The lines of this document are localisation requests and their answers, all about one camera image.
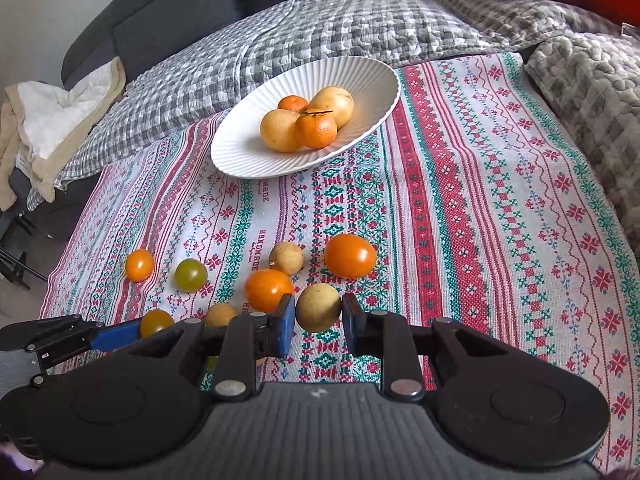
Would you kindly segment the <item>green cherry tomato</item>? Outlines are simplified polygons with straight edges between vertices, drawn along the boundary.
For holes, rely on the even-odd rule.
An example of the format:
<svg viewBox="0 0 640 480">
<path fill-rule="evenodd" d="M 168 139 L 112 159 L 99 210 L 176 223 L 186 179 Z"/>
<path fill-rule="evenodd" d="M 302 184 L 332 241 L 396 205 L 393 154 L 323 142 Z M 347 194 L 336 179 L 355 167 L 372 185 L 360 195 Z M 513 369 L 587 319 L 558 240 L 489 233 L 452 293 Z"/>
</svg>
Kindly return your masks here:
<svg viewBox="0 0 640 480">
<path fill-rule="evenodd" d="M 183 292 L 197 292 L 208 280 L 208 272 L 203 263 L 193 258 L 182 260 L 176 267 L 174 280 Z"/>
</svg>

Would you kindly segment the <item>small beige longan fruit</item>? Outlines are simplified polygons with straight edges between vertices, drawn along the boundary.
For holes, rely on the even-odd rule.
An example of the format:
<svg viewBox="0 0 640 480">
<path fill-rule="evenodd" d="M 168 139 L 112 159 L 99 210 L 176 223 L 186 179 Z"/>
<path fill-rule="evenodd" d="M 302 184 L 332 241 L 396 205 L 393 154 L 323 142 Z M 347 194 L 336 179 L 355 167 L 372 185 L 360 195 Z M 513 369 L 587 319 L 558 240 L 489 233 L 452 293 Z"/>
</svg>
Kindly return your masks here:
<svg viewBox="0 0 640 480">
<path fill-rule="evenodd" d="M 281 242 L 271 249 L 269 266 L 288 276 L 303 270 L 305 257 L 303 249 L 291 242 Z"/>
</svg>

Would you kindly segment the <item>beige round longan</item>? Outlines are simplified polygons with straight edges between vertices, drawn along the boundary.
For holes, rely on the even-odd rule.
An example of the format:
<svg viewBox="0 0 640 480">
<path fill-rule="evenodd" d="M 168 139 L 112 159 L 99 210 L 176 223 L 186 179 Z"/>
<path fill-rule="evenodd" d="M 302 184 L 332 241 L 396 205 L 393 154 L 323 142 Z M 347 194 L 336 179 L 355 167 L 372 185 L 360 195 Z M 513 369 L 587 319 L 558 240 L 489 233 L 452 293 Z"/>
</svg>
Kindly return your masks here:
<svg viewBox="0 0 640 480">
<path fill-rule="evenodd" d="M 340 294 L 333 286 L 313 284 L 297 300 L 296 321 L 307 332 L 322 333 L 337 321 L 341 308 Z"/>
</svg>

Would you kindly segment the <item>black folding chair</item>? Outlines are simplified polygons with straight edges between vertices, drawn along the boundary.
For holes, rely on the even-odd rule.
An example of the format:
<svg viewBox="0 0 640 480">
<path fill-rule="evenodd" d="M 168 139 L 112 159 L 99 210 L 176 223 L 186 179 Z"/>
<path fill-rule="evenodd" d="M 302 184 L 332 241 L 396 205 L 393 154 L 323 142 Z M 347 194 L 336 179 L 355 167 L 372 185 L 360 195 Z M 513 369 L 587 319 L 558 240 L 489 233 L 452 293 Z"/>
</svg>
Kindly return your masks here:
<svg viewBox="0 0 640 480">
<path fill-rule="evenodd" d="M 32 220 L 27 217 L 24 211 L 2 211 L 1 213 L 1 239 L 4 240 L 14 228 L 23 230 L 28 236 L 33 236 L 39 229 Z M 1 246 L 1 277 L 13 285 L 20 286 L 26 290 L 30 289 L 25 282 L 25 275 L 29 274 L 43 283 L 47 283 L 48 278 L 33 268 L 27 261 L 27 252 L 21 250 L 14 255 L 8 248 Z"/>
</svg>

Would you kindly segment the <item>beige white blanket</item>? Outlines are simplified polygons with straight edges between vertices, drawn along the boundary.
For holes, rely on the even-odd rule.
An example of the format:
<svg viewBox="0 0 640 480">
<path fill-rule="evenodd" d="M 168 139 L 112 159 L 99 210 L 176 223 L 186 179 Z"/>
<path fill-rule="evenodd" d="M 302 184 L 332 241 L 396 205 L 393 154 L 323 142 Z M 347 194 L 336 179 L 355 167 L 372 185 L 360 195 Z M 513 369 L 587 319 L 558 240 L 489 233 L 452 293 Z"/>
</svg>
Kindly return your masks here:
<svg viewBox="0 0 640 480">
<path fill-rule="evenodd" d="M 26 81 L 1 95 L 1 209 L 17 196 L 10 185 L 14 169 L 48 203 L 54 180 L 78 152 L 91 129 L 120 98 L 126 73 L 120 58 L 96 68 L 70 90 Z"/>
</svg>

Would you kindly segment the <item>white ribbed plate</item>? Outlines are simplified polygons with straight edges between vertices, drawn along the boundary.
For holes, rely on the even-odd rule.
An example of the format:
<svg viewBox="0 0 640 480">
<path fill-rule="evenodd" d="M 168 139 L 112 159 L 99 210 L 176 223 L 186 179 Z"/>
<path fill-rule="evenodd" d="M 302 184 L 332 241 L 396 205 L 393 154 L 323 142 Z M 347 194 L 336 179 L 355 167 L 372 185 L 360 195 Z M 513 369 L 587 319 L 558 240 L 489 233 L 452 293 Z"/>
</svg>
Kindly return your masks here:
<svg viewBox="0 0 640 480">
<path fill-rule="evenodd" d="M 295 67 L 230 110 L 210 157 L 218 170 L 239 179 L 309 169 L 382 125 L 399 92 L 396 73 L 373 58 L 324 58 Z"/>
</svg>

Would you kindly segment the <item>small tan longan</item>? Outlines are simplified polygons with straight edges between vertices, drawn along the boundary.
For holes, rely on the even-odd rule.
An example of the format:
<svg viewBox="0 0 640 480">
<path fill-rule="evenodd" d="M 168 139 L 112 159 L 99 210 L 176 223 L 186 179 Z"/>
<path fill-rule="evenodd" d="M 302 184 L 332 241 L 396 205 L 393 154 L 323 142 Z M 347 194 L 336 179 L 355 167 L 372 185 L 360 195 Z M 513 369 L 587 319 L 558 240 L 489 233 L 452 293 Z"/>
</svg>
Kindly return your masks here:
<svg viewBox="0 0 640 480">
<path fill-rule="evenodd" d="M 210 328 L 226 327 L 237 315 L 238 312 L 230 304 L 212 304 L 204 316 L 204 322 Z"/>
</svg>

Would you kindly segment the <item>grey checked quilt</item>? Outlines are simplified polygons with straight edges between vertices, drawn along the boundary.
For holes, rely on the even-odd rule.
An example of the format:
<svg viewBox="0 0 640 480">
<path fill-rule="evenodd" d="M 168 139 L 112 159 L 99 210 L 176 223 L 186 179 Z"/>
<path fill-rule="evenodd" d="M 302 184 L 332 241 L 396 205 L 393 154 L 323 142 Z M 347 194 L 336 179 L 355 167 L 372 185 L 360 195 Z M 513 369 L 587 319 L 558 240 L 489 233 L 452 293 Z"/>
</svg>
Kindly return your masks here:
<svg viewBox="0 0 640 480">
<path fill-rule="evenodd" d="M 206 116 L 266 80 L 320 58 L 367 56 L 393 68 L 502 43 L 437 0 L 288 0 L 194 42 L 127 84 L 54 179 L 61 191 Z"/>
</svg>

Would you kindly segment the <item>orange cherry tomato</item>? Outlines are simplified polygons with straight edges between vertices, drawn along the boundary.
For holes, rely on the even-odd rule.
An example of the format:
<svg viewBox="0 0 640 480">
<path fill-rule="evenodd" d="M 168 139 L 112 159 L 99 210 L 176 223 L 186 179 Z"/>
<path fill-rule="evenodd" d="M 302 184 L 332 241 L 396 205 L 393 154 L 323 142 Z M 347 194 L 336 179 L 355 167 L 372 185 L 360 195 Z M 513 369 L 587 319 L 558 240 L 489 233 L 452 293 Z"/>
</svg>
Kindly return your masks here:
<svg viewBox="0 0 640 480">
<path fill-rule="evenodd" d="M 129 281 L 140 283 L 151 276 L 154 259 L 151 253 L 140 248 L 128 255 L 125 262 L 125 274 Z"/>
</svg>

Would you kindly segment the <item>embroidered red green tablecloth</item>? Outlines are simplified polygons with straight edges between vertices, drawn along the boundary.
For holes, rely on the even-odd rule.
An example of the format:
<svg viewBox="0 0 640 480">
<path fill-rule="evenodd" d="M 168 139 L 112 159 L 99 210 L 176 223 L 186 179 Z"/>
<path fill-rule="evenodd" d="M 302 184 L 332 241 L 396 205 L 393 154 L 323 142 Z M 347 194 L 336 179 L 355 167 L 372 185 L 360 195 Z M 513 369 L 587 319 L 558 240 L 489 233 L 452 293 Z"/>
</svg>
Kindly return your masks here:
<svg viewBox="0 0 640 480">
<path fill-rule="evenodd" d="M 587 159 L 515 54 L 398 77 L 398 104 L 375 133 L 299 174 L 219 172 L 210 146 L 221 114 L 106 167 L 42 315 L 114 324 L 156 308 L 177 320 L 222 302 L 242 310 L 247 277 L 291 242 L 305 255 L 296 289 L 330 284 L 414 325 L 453 318 L 588 379 L 611 413 L 596 465 L 636 466 L 639 270 Z M 326 243 L 343 233 L 376 251 L 364 278 L 326 268 Z M 140 248 L 154 270 L 134 283 L 125 262 Z M 174 280 L 186 258 L 208 272 L 192 294 Z"/>
</svg>

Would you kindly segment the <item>dark olive tomato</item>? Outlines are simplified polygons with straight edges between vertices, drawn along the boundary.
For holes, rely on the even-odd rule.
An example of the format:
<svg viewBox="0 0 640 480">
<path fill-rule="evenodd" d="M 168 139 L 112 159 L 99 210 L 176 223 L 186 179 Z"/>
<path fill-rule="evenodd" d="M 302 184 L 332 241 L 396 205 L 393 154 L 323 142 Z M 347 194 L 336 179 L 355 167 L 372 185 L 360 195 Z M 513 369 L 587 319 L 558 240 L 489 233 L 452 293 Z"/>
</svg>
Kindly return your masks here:
<svg viewBox="0 0 640 480">
<path fill-rule="evenodd" d="M 148 338 L 174 324 L 174 319 L 166 311 L 160 309 L 149 310 L 142 316 L 139 335 L 141 338 Z"/>
</svg>

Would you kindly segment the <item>large orange tomato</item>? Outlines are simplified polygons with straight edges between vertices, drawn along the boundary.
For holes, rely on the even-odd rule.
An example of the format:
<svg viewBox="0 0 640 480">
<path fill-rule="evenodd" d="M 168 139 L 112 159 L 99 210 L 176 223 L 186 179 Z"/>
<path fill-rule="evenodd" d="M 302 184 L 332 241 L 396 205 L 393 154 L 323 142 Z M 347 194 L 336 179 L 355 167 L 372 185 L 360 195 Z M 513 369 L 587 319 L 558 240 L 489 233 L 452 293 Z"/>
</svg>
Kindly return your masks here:
<svg viewBox="0 0 640 480">
<path fill-rule="evenodd" d="M 343 233 L 331 237 L 324 251 L 326 268 L 339 278 L 356 280 L 368 275 L 376 263 L 376 251 L 364 238 Z"/>
</svg>

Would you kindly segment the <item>orange mandarin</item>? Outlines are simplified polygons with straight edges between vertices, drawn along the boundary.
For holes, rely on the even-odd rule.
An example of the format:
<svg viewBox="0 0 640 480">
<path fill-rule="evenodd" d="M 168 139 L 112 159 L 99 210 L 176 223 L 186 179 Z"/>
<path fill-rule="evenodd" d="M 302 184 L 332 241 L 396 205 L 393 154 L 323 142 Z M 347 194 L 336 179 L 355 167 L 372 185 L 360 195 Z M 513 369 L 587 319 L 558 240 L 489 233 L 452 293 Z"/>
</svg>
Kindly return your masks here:
<svg viewBox="0 0 640 480">
<path fill-rule="evenodd" d="M 295 112 L 297 114 L 302 114 L 308 106 L 308 101 L 302 96 L 296 96 L 295 94 L 291 94 L 290 96 L 285 96 L 280 99 L 278 103 L 279 110 L 290 110 L 291 112 Z"/>
</svg>

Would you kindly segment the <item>mandarin with stem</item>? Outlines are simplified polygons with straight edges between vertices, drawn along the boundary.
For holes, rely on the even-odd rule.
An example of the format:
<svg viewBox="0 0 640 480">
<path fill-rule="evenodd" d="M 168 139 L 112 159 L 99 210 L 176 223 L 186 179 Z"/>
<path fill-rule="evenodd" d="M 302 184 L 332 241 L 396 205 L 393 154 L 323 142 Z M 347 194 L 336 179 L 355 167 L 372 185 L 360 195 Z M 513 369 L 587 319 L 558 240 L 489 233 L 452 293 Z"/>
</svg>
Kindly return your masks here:
<svg viewBox="0 0 640 480">
<path fill-rule="evenodd" d="M 306 110 L 295 124 L 296 139 L 304 148 L 326 148 L 337 137 L 338 129 L 333 115 L 324 110 Z"/>
</svg>

